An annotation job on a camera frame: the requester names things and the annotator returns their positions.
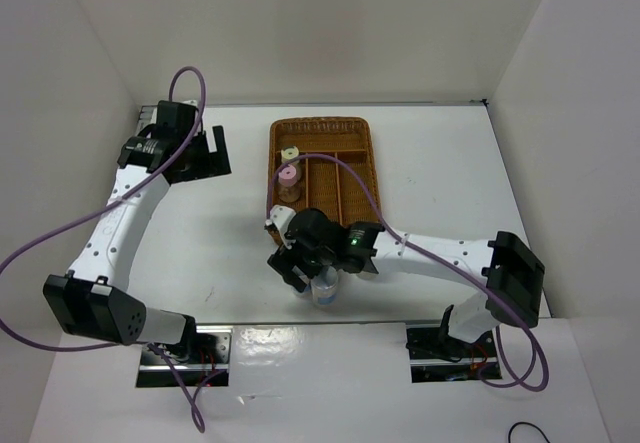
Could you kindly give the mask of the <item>yellow-lid spice bottle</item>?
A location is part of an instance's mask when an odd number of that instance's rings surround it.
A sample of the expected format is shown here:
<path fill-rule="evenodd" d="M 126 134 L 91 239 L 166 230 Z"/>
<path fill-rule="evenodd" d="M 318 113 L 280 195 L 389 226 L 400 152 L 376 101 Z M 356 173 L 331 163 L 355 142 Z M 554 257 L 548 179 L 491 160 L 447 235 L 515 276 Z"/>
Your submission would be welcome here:
<path fill-rule="evenodd" d="M 281 163 L 286 165 L 292 165 L 296 168 L 299 167 L 300 161 L 298 157 L 300 156 L 300 152 L 297 146 L 288 146 L 281 150 L 280 157 Z"/>

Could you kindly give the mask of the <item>black-lid white salt bottle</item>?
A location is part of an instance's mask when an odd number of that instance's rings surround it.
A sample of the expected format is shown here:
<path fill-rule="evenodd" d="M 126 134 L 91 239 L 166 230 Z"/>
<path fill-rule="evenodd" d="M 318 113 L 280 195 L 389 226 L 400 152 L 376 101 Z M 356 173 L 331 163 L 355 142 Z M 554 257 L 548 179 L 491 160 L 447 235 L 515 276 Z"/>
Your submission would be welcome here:
<path fill-rule="evenodd" d="M 379 277 L 379 274 L 375 273 L 375 272 L 362 271 L 362 272 L 357 273 L 356 276 L 361 280 L 373 281 L 373 280 L 376 280 Z"/>

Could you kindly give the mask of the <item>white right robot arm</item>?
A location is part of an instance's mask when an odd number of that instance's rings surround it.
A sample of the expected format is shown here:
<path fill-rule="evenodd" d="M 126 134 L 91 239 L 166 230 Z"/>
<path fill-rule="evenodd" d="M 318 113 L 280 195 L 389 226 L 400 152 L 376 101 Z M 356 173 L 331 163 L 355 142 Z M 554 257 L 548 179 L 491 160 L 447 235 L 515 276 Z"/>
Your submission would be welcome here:
<path fill-rule="evenodd" d="M 535 328 L 545 267 L 515 234 L 489 240 L 449 240 L 415 235 L 375 222 L 342 226 L 315 208 L 297 212 L 276 205 L 265 229 L 279 238 L 269 266 L 297 293 L 332 272 L 409 274 L 474 289 L 442 317 L 438 344 L 450 356 L 501 324 Z"/>

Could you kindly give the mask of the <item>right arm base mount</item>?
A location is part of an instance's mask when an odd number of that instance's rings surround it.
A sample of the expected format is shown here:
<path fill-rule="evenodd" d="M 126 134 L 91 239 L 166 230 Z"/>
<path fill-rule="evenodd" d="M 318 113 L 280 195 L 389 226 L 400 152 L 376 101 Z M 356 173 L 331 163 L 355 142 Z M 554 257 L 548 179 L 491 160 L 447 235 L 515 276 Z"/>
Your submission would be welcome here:
<path fill-rule="evenodd" d="M 491 331 L 476 343 L 439 339 L 439 329 L 426 325 L 406 327 L 405 348 L 413 383 L 500 380 L 501 369 Z"/>

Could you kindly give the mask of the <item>pink-lid spice bottle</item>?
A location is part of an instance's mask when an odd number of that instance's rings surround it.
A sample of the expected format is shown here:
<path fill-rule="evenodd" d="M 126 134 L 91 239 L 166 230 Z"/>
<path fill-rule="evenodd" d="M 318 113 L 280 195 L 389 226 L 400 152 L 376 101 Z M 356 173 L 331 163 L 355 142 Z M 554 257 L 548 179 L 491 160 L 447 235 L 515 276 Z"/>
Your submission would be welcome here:
<path fill-rule="evenodd" d="M 300 196 L 298 170 L 293 165 L 287 165 L 278 173 L 279 200 L 283 203 L 294 203 L 299 200 Z"/>

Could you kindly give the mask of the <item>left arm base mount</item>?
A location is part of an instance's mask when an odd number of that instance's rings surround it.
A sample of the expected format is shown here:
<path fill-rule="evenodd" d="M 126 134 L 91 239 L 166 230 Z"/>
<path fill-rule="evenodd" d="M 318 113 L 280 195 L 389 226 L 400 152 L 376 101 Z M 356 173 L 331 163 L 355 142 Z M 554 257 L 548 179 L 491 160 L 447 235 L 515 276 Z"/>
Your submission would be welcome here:
<path fill-rule="evenodd" d="M 189 350 L 159 345 L 188 388 L 227 387 L 232 348 L 232 327 L 199 325 L 195 343 Z M 144 347 L 141 351 L 137 388 L 178 387 L 169 365 Z"/>

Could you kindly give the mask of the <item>silver-lid blue-label bottle front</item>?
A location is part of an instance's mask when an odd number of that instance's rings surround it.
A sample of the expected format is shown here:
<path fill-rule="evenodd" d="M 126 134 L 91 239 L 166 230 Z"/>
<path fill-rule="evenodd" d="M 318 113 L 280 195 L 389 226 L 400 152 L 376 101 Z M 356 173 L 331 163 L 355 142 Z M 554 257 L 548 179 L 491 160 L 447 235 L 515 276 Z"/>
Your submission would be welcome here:
<path fill-rule="evenodd" d="M 330 305 L 336 297 L 339 285 L 338 271 L 333 267 L 325 267 L 311 280 L 313 302 L 318 306 Z"/>

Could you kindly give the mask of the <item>silver-lid blue-label bottle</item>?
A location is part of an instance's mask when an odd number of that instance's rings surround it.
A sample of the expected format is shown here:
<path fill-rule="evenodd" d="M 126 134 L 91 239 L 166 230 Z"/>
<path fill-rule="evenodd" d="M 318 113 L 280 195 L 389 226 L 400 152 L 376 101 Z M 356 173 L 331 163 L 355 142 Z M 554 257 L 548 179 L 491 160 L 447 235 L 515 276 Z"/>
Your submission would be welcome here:
<path fill-rule="evenodd" d="M 318 306 L 330 305 L 336 297 L 339 285 L 338 271 L 333 267 L 325 267 L 311 280 L 313 302 Z"/>
<path fill-rule="evenodd" d="M 296 295 L 299 297 L 308 297 L 311 294 L 310 278 L 298 267 L 293 268 L 293 273 L 296 277 L 296 283 L 294 284 Z"/>

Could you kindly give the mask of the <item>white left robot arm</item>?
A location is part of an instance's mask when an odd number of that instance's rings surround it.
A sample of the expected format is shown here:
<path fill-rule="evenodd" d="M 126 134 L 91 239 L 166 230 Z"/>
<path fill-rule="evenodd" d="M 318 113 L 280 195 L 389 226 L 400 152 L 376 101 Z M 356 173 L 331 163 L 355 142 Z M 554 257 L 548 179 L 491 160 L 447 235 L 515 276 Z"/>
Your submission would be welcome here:
<path fill-rule="evenodd" d="M 43 294 L 62 330 L 108 343 L 154 343 L 176 362 L 199 350 L 193 317 L 154 309 L 129 295 L 130 273 L 151 217 L 177 183 L 230 173 L 222 127 L 211 151 L 188 103 L 162 100 L 156 120 L 130 137 L 117 160 L 109 198 L 87 244 L 62 276 L 47 278 Z"/>

